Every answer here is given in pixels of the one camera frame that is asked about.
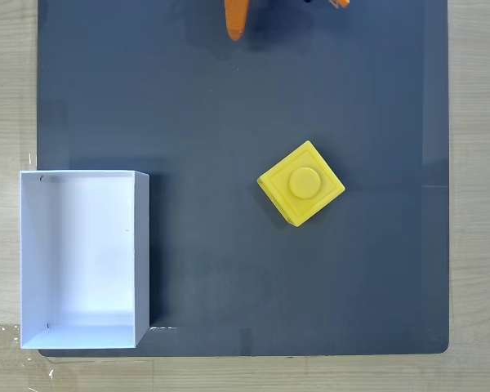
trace orange object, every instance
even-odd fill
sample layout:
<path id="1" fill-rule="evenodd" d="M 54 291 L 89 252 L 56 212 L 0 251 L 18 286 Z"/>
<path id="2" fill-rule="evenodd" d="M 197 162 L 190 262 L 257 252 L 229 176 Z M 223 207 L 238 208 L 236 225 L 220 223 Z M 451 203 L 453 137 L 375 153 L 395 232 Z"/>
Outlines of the orange object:
<path id="1" fill-rule="evenodd" d="M 225 0 L 225 19 L 227 20 L 227 33 L 229 33 L 229 37 L 233 41 L 238 41 L 245 31 L 245 24 L 247 23 L 248 3 L 249 0 Z"/>
<path id="2" fill-rule="evenodd" d="M 350 0 L 330 0 L 334 7 L 342 6 L 343 8 L 348 7 Z"/>

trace yellow toy brick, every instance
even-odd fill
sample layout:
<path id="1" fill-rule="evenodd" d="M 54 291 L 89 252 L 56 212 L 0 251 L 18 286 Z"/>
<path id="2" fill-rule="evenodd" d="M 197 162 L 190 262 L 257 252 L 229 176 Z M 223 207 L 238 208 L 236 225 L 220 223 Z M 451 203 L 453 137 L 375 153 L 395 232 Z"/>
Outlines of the yellow toy brick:
<path id="1" fill-rule="evenodd" d="M 309 141 L 258 178 L 258 184 L 285 220 L 296 227 L 345 191 Z"/>

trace wooden table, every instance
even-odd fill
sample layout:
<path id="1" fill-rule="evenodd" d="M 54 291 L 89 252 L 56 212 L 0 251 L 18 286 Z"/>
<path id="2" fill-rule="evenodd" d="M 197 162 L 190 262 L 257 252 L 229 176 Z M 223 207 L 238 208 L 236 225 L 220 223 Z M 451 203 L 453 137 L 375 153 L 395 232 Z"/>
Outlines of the wooden table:
<path id="1" fill-rule="evenodd" d="M 18 171 L 36 167 L 36 28 L 36 0 L 0 0 L 0 391 L 490 390 L 490 0 L 450 1 L 451 343 L 424 356 L 91 361 L 20 350 Z"/>

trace dark gray surface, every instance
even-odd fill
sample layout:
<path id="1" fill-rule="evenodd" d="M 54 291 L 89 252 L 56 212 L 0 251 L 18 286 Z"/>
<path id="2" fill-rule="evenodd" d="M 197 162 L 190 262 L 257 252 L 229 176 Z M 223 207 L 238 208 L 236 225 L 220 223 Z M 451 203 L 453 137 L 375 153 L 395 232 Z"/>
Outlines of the dark gray surface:
<path id="1" fill-rule="evenodd" d="M 447 2 L 40 0 L 38 168 L 151 175 L 150 330 L 51 356 L 448 346 Z M 346 192 L 300 228 L 256 178 L 311 140 Z"/>

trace white box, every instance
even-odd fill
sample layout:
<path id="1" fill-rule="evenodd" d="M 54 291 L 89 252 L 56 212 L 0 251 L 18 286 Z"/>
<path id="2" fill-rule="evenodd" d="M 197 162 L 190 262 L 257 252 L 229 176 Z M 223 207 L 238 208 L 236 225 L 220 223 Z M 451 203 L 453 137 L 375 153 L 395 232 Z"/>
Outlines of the white box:
<path id="1" fill-rule="evenodd" d="M 20 346 L 136 347 L 149 327 L 149 176 L 20 172 Z"/>

